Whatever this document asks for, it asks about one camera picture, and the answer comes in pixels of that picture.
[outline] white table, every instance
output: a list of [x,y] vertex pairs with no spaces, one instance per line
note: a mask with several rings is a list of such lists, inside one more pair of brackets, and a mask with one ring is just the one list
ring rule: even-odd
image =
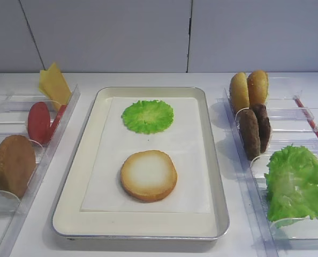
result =
[[[236,180],[236,170],[241,169],[238,154],[233,139],[226,137],[225,132],[230,129],[229,122],[223,103],[217,100],[222,97],[223,89],[228,88],[232,76],[233,73],[65,74],[70,85],[78,84],[81,96],[11,256],[257,256],[258,239],[252,237]],[[270,96],[286,94],[284,85],[293,83],[303,90],[302,100],[305,106],[318,107],[318,73],[271,73],[270,77],[281,78],[270,86]],[[38,81],[38,74],[0,74],[0,93],[8,90],[16,93],[36,92]],[[230,228],[216,244],[206,246],[203,251],[186,245],[186,252],[182,252],[175,244],[163,248],[162,245],[151,242],[70,241],[58,237],[52,230],[50,218],[54,200],[60,191],[67,162],[74,151],[89,106],[99,89],[112,86],[187,86],[199,87],[205,91],[230,215]],[[282,252],[281,256],[284,255],[318,256],[318,250]]]

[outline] plastic organizer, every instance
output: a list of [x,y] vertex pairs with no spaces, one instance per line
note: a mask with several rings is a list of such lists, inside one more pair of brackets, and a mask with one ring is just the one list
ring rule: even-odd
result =
[[302,243],[304,248],[306,244],[318,247],[317,219],[288,218],[276,222],[267,219],[267,186],[264,177],[269,172],[267,164],[273,152],[285,146],[305,146],[318,157],[318,108],[304,107],[299,94],[269,98],[266,107],[271,124],[271,139],[267,151],[249,161],[239,132],[239,117],[233,111],[226,89],[222,101],[242,166],[242,170],[237,171],[237,178],[253,237],[259,241],[258,256],[280,256],[280,247],[288,245],[291,248],[296,241]]
[[[80,96],[78,86],[71,88],[71,92],[69,103],[50,142],[47,145],[41,145],[36,141],[30,140],[35,150],[36,168],[28,182],[25,195],[22,199],[19,199],[12,193],[0,190],[0,257],[10,255],[47,168],[71,118]],[[28,113],[32,105],[40,101],[47,104],[52,123],[57,111],[53,108],[52,101],[48,100],[44,95],[10,94],[2,96],[0,101],[0,143],[5,137],[12,134],[20,134],[29,138],[27,133]]]

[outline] green lettuce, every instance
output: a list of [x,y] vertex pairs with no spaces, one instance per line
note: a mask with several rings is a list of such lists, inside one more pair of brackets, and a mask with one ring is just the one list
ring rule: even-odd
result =
[[318,158],[304,146],[287,146],[274,152],[267,166],[268,220],[318,220]]
[[173,122],[173,109],[164,101],[138,101],[122,114],[125,126],[136,133],[162,132]]

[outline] white paper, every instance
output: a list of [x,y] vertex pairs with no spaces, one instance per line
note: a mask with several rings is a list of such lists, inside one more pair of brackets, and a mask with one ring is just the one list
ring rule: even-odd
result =
[[[123,111],[138,100],[153,99],[114,97],[104,129],[96,128],[103,129],[103,133],[81,211],[210,213],[210,185],[197,100],[158,99],[172,106],[174,119],[167,130],[150,135],[137,134],[123,124]],[[152,149],[171,157],[178,180],[168,197],[144,203],[123,190],[120,169],[130,155]]]

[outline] food ingredient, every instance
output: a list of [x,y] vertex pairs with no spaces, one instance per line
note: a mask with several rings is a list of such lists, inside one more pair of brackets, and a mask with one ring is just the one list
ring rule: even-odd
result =
[[245,109],[241,111],[239,123],[247,158],[253,160],[260,155],[259,127],[253,110]]
[[232,77],[229,95],[235,113],[243,108],[249,107],[247,77],[245,72],[238,72]]
[[67,105],[71,91],[56,63],[46,71],[40,71],[39,91],[53,100],[53,105],[58,111],[61,105]]
[[304,146],[286,146],[272,154],[267,166],[268,220],[318,220],[318,158]]
[[267,116],[266,106],[262,103],[256,103],[251,106],[256,119],[258,120],[260,153],[263,154],[268,146],[271,135],[270,119]]
[[66,110],[66,105],[62,105],[56,115],[56,118],[53,120],[52,125],[48,128],[47,133],[46,133],[46,143],[48,143],[51,139],[52,136]]
[[122,119],[124,125],[136,133],[162,132],[173,122],[173,108],[164,101],[138,101],[127,107]]
[[40,144],[47,140],[47,130],[51,124],[50,112],[44,102],[32,105],[28,114],[27,131],[30,139]]
[[0,190],[22,198],[35,169],[32,143],[23,135],[10,135],[0,143]]
[[268,75],[263,70],[253,71],[247,78],[249,105],[265,104],[268,95]]
[[166,198],[175,188],[177,179],[171,158],[159,150],[132,154],[121,168],[124,190],[144,202]]

